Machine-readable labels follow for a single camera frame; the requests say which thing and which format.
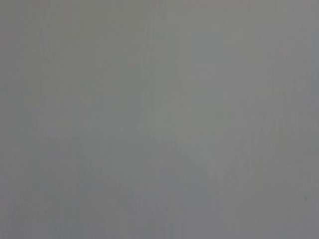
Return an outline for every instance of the plain gray background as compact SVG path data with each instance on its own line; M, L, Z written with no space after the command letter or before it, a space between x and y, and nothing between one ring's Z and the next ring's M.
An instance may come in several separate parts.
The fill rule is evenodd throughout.
M0 0L0 238L319 238L318 11Z

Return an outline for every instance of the gray surface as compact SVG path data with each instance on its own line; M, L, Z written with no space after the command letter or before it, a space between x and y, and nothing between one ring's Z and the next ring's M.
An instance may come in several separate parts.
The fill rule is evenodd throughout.
M318 10L0 0L0 239L317 239Z

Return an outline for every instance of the gray wall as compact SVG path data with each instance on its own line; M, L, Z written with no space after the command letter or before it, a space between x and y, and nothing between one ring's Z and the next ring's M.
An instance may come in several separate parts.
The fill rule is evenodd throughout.
M0 238L319 238L318 11L0 0Z

